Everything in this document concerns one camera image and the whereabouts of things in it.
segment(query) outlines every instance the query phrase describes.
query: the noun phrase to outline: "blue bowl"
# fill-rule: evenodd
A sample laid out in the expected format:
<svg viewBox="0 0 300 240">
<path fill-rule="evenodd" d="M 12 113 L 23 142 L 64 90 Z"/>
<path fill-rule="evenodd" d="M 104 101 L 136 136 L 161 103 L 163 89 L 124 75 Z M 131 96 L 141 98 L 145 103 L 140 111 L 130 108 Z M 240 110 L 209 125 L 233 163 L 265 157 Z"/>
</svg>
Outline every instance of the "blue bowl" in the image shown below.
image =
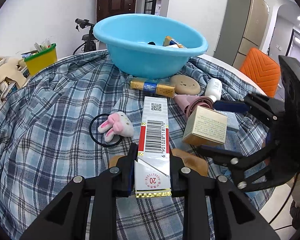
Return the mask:
<svg viewBox="0 0 300 240">
<path fill-rule="evenodd" d="M 111 60 L 122 71 L 143 78 L 173 76 L 189 57 L 208 49 L 206 39 L 193 28 L 166 17 L 121 14 L 98 22 L 94 36 L 107 45 Z M 163 47 L 171 36 L 187 49 Z"/>
</svg>

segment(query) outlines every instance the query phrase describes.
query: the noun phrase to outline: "green rim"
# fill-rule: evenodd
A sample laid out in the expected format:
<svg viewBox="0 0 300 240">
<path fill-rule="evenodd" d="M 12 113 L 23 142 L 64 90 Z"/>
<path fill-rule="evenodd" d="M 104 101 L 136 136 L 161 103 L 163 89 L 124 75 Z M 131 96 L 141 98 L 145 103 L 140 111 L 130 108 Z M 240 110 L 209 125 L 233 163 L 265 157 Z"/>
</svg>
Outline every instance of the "green rim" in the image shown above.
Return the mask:
<svg viewBox="0 0 300 240">
<path fill-rule="evenodd" d="M 46 54 L 46 53 L 48 53 L 48 52 L 54 50 L 55 47 L 56 47 L 56 44 L 55 44 L 55 43 L 52 43 L 50 48 L 48 48 L 48 49 L 46 49 L 46 50 L 44 50 L 44 51 L 41 51 L 41 52 L 39 52 L 39 53 L 36 53 L 36 54 L 34 54 L 34 55 L 30 56 L 30 57 L 25 58 L 25 62 L 27 62 L 27 61 L 29 61 L 29 60 L 31 60 L 31 59 L 34 59 L 34 58 L 36 58 L 36 57 L 40 57 L 41 55 Z"/>
</svg>

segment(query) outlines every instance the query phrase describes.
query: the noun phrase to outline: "barcode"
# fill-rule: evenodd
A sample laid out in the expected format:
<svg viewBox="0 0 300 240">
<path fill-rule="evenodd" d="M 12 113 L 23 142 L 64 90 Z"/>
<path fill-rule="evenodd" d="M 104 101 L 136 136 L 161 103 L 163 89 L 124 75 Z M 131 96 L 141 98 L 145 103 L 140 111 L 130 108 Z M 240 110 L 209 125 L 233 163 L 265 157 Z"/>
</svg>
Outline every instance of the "barcode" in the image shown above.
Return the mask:
<svg viewBox="0 0 300 240">
<path fill-rule="evenodd" d="M 161 121 L 148 120 L 146 126 L 145 152 L 165 152 L 165 125 Z"/>
<path fill-rule="evenodd" d="M 151 103 L 151 110 L 161 112 L 161 104 Z"/>
</svg>

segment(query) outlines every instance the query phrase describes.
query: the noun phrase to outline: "table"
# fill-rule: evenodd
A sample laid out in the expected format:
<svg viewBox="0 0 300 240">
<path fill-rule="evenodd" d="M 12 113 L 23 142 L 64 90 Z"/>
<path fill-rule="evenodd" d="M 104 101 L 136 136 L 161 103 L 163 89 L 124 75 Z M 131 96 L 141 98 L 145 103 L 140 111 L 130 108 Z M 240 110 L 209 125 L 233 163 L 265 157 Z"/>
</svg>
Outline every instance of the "table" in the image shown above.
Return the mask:
<svg viewBox="0 0 300 240">
<path fill-rule="evenodd" d="M 230 66 L 229 64 L 211 57 L 209 55 L 203 54 L 198 56 L 199 58 L 203 58 L 207 61 L 212 62 L 213 64 L 216 64 L 222 68 L 225 68 L 226 70 L 232 72 L 233 74 L 235 74 L 237 77 L 239 77 L 240 79 L 244 80 L 245 82 L 249 83 L 250 85 L 254 86 L 262 95 L 266 96 L 266 94 L 264 93 L 264 91 L 255 83 L 253 82 L 250 78 L 248 78 L 245 74 L 243 74 L 242 72 L 240 72 L 239 70 L 237 70 L 236 68 Z"/>
</svg>

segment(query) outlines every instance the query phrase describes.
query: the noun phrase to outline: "bicycle handlebar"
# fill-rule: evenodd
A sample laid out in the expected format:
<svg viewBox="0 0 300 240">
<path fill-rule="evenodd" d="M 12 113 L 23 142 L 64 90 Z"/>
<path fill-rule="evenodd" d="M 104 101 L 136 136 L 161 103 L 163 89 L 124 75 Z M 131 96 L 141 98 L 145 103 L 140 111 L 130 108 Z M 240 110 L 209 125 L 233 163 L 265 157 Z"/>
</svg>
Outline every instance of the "bicycle handlebar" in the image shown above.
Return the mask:
<svg viewBox="0 0 300 240">
<path fill-rule="evenodd" d="M 75 19 L 75 23 L 78 23 L 78 24 L 87 24 L 89 21 L 88 20 L 81 20 L 81 19 Z"/>
</svg>

